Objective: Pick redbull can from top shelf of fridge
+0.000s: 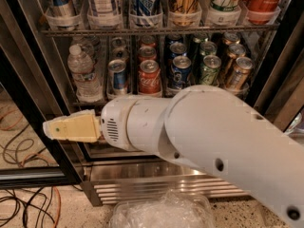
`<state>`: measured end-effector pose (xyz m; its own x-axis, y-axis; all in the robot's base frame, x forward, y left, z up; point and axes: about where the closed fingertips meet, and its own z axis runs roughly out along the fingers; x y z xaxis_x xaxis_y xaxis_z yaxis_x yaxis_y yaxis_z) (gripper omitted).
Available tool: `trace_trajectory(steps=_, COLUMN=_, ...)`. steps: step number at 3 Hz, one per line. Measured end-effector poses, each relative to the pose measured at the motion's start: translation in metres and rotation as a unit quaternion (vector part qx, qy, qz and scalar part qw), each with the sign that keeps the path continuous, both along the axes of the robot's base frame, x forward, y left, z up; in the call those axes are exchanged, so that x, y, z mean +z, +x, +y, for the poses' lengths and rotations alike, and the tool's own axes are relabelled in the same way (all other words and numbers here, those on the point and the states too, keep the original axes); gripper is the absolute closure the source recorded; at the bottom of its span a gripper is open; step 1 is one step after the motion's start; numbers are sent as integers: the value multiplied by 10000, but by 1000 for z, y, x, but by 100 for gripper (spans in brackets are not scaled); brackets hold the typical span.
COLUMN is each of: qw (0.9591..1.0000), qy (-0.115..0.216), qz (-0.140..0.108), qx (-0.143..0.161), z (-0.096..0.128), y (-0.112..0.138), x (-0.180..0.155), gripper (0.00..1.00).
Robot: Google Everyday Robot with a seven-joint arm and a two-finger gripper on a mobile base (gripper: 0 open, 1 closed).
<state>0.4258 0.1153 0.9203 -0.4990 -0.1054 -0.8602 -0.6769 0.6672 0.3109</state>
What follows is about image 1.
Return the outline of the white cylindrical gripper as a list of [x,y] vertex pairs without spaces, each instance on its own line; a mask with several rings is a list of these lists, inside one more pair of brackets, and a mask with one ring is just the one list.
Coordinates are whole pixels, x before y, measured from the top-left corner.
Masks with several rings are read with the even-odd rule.
[[95,143],[101,137],[111,146],[135,150],[127,135],[127,120],[136,96],[121,96],[108,102],[102,109],[101,123],[95,111],[83,110],[54,118],[43,123],[43,130],[52,140]]

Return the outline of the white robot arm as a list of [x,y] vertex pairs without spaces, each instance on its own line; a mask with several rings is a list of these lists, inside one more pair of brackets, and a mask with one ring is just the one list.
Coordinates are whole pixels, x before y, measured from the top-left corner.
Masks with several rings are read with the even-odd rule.
[[79,111],[46,121],[43,129],[52,140],[105,138],[221,178],[290,228],[304,228],[304,146],[224,89],[192,85],[172,98],[123,95],[101,114]]

